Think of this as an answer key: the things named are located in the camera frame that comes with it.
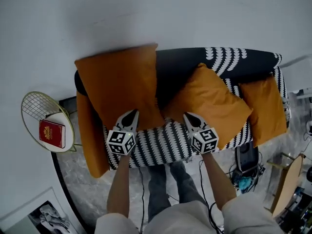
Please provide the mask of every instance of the black and white patterned sofa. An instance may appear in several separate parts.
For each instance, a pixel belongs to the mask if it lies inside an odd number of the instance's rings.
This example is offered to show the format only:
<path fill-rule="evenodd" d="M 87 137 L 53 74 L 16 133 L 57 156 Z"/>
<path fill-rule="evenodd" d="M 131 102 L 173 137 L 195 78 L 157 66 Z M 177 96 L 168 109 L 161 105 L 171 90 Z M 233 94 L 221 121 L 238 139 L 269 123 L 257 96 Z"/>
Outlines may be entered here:
<path fill-rule="evenodd" d="M 238 84 L 261 79 L 272 73 L 275 77 L 283 103 L 288 97 L 282 72 L 278 67 L 282 56 L 276 53 L 241 48 L 182 48 L 156 52 L 157 91 L 160 109 L 184 86 L 199 63 L 205 63 L 223 79 L 229 90 L 242 98 Z M 103 126 L 104 139 L 108 131 Z M 250 123 L 224 147 L 235 148 L 252 141 Z M 108 153 L 111 169 L 118 167 L 119 156 Z M 189 145 L 187 130 L 183 124 L 166 119 L 163 127 L 139 131 L 137 146 L 130 159 L 130 167 L 153 166 L 188 158 L 194 153 Z"/>

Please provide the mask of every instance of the round table top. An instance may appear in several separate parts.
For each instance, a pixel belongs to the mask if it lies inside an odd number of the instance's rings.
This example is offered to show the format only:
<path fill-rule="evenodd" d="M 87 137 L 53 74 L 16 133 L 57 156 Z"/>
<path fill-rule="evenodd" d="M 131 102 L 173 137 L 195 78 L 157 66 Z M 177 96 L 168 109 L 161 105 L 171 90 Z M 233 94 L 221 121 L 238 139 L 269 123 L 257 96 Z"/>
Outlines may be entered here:
<path fill-rule="evenodd" d="M 42 145 L 45 146 L 48 150 L 56 153 L 63 153 L 70 150 L 74 144 L 74 130 L 68 117 L 63 112 L 59 112 L 50 115 L 46 118 L 46 120 L 65 126 L 65 147 L 60 148 L 41 141 Z"/>
<path fill-rule="evenodd" d="M 285 207 L 288 205 L 291 200 L 299 180 L 300 170 L 302 166 L 302 156 L 298 156 L 290 165 L 287 171 L 285 181 L 281 190 L 280 197 L 276 204 L 274 211 L 272 212 L 272 216 L 275 217 L 279 215 Z"/>

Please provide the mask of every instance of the jeans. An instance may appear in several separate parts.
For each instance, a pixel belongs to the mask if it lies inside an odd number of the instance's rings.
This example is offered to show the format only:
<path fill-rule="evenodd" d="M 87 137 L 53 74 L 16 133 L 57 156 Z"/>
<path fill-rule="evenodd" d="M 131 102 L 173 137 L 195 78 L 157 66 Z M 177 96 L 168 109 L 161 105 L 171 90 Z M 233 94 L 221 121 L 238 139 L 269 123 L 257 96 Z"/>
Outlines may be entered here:
<path fill-rule="evenodd" d="M 166 192 L 166 170 L 164 165 L 151 166 L 148 168 L 151 180 L 148 184 L 150 198 L 148 204 L 148 222 L 161 211 L 170 207 Z M 206 205 L 205 200 L 199 195 L 191 176 L 186 172 L 182 161 L 170 164 L 170 172 L 176 180 L 179 193 L 179 202 L 187 203 L 198 200 Z"/>

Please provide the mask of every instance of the gold wire side table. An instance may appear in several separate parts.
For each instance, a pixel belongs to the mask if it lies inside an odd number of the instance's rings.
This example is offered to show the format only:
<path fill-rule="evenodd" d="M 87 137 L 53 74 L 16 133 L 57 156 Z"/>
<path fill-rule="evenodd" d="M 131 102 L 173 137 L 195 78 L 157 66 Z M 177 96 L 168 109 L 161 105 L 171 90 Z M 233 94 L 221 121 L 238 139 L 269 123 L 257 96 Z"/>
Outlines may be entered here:
<path fill-rule="evenodd" d="M 22 100 L 20 112 L 27 132 L 41 147 L 55 153 L 77 151 L 75 148 L 75 132 L 69 114 L 54 99 L 42 92 L 29 92 Z M 56 149 L 53 146 L 46 145 L 39 139 L 39 121 L 42 119 L 57 119 L 58 122 L 56 123 L 65 125 L 65 147 L 63 149 Z"/>

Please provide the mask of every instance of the white shirt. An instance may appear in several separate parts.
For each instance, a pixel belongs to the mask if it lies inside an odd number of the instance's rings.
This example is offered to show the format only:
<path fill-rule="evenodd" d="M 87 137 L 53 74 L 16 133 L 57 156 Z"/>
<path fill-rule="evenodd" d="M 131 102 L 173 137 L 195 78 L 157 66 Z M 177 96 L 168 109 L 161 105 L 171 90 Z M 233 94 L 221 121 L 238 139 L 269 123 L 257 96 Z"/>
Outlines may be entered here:
<path fill-rule="evenodd" d="M 241 195 L 222 208 L 224 233 L 283 233 L 253 193 Z M 106 214 L 97 220 L 95 234 L 138 234 L 134 223 L 121 214 Z M 209 223 L 208 208 L 199 201 L 176 204 L 156 215 L 144 234 L 215 233 Z"/>

